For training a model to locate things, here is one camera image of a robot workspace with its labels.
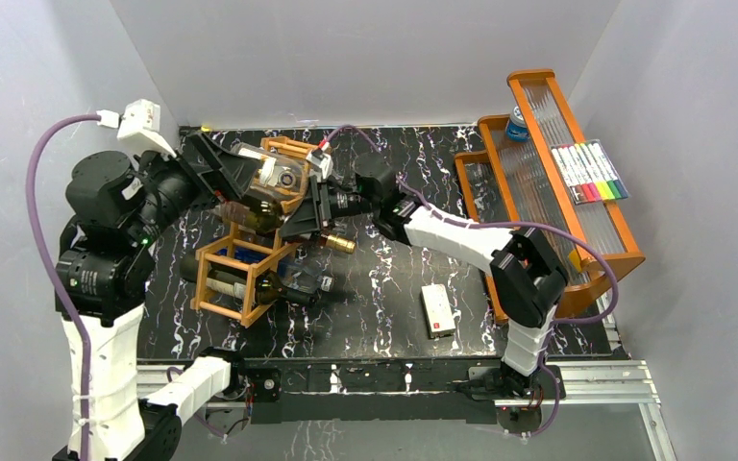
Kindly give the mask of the dark green silver-cap wine bottle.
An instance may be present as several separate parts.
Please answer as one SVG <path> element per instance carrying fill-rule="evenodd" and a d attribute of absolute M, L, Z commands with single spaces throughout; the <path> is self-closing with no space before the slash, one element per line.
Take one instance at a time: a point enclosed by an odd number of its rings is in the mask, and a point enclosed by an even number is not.
<path fill-rule="evenodd" d="M 248 198 L 245 203 L 228 201 L 215 206 L 212 213 L 223 221 L 237 224 L 256 234 L 270 234 L 288 219 L 280 204 Z"/>

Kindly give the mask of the clear labelled liquor bottle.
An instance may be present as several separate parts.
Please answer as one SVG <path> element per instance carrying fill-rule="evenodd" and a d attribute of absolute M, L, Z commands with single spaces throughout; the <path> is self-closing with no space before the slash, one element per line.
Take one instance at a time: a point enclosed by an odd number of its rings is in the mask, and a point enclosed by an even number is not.
<path fill-rule="evenodd" d="M 308 161 L 317 145 L 286 136 L 265 137 L 260 146 L 239 142 L 233 146 L 235 155 L 260 162 L 250 190 L 269 195 L 285 213 L 292 211 L 304 199 L 309 178 L 320 169 Z"/>

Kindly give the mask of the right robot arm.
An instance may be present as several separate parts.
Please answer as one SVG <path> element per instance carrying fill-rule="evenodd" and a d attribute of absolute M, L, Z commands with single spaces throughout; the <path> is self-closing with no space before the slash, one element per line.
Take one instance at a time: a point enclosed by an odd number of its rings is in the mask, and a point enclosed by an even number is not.
<path fill-rule="evenodd" d="M 355 183 L 311 180 L 299 206 L 279 228 L 284 240 L 314 239 L 334 218 L 368 214 L 379 233 L 409 247 L 459 259 L 483 271 L 508 319 L 499 370 L 472 378 L 458 391 L 481 399 L 528 397 L 541 383 L 545 343 L 569 275 L 541 230 L 527 225 L 484 226 L 447 214 L 403 189 L 396 173 L 361 156 Z"/>

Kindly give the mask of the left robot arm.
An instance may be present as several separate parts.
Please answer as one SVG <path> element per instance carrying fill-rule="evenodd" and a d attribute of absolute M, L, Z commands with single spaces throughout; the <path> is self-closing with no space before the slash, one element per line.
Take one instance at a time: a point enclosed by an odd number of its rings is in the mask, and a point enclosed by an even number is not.
<path fill-rule="evenodd" d="M 73 216 L 53 276 L 72 363 L 73 426 L 60 460 L 168 460 L 183 426 L 210 400 L 236 400 L 249 379 L 238 352 L 209 347 L 163 388 L 141 396 L 136 346 L 151 250 L 191 209 L 243 197 L 253 158 L 202 132 L 178 153 L 101 151 L 80 160 L 66 188 Z"/>

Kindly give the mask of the brown gold-cap wine bottle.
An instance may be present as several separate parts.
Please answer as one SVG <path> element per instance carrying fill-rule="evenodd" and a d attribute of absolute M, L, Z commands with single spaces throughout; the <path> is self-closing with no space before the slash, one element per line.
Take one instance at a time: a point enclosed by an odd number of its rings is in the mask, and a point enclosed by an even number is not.
<path fill-rule="evenodd" d="M 352 255 L 356 250 L 356 242 L 329 231 L 317 231 L 299 234 L 289 238 L 294 243 L 309 243 L 329 248 L 346 255 Z"/>

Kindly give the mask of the clear square blue-label bottle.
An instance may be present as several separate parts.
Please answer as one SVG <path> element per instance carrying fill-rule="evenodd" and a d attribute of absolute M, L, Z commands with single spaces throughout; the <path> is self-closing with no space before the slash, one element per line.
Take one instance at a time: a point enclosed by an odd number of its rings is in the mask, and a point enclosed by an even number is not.
<path fill-rule="evenodd" d="M 311 294 L 318 291 L 330 292 L 334 285 L 334 278 L 325 274 L 316 263 L 304 262 L 297 258 L 288 257 L 281 260 L 278 274 L 284 285 Z"/>

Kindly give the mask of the wooden wine rack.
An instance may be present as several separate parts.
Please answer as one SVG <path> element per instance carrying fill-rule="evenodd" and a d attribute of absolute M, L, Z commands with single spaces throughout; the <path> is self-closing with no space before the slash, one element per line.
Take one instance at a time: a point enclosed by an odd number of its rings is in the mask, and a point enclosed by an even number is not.
<path fill-rule="evenodd" d="M 245 203 L 248 198 L 276 202 L 250 188 L 244 198 L 235 202 Z M 301 243 L 282 240 L 279 230 L 256 234 L 223 222 L 229 227 L 228 233 L 198 248 L 181 264 L 183 279 L 195 288 L 193 309 L 225 316 L 248 328 L 278 302 L 315 302 L 316 293 L 290 288 L 278 274 L 280 261 L 292 258 Z"/>

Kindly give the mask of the white rectangular box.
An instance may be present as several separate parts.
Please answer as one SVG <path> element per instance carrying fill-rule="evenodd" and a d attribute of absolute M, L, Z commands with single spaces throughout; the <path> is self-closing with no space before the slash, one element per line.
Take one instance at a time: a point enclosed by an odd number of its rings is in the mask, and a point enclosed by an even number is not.
<path fill-rule="evenodd" d="M 429 337 L 436 339 L 455 333 L 455 319 L 448 292 L 444 284 L 430 284 L 421 287 L 421 299 L 429 331 Z"/>

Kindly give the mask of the orange tiered shelf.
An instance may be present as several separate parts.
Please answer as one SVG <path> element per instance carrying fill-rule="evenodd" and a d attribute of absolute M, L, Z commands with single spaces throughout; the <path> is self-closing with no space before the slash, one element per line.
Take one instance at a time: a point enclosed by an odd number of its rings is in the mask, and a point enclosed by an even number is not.
<path fill-rule="evenodd" d="M 553 148 L 584 141 L 585 135 L 551 69 L 520 70 L 507 78 L 515 103 L 525 116 L 528 140 L 505 132 L 508 115 L 489 115 L 477 127 L 483 147 L 455 155 L 455 170 L 468 215 L 481 218 L 467 168 L 479 164 L 493 175 L 493 207 L 506 221 L 545 223 L 585 241 L 603 256 L 617 279 L 645 260 L 615 200 L 577 205 L 554 161 Z"/>

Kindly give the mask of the blue-label can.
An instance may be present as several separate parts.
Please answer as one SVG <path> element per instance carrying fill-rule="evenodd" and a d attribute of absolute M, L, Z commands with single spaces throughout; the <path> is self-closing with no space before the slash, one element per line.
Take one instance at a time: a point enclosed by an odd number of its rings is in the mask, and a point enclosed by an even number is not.
<path fill-rule="evenodd" d="M 529 129 L 518 106 L 515 106 L 508 116 L 505 125 L 505 134 L 515 142 L 526 142 L 529 140 Z"/>

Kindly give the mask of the coloured marker pack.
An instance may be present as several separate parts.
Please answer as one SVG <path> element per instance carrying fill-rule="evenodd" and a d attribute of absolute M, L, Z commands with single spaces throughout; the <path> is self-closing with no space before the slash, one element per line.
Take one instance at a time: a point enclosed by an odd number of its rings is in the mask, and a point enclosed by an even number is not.
<path fill-rule="evenodd" d="M 575 206 L 629 197 L 599 139 L 552 146 L 550 153 Z"/>

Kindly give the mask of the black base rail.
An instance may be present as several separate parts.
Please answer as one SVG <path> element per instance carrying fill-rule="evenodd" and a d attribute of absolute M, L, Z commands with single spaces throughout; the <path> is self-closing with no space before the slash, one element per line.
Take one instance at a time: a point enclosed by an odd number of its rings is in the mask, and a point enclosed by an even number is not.
<path fill-rule="evenodd" d="M 249 359 L 250 384 L 213 398 L 201 414 L 229 427 L 298 421 L 437 421 L 533 431 L 565 405 L 637 409 L 646 430 L 662 428 L 660 399 L 647 363 L 606 355 L 554 355 L 524 396 L 494 387 L 492 356 L 370 359 Z"/>

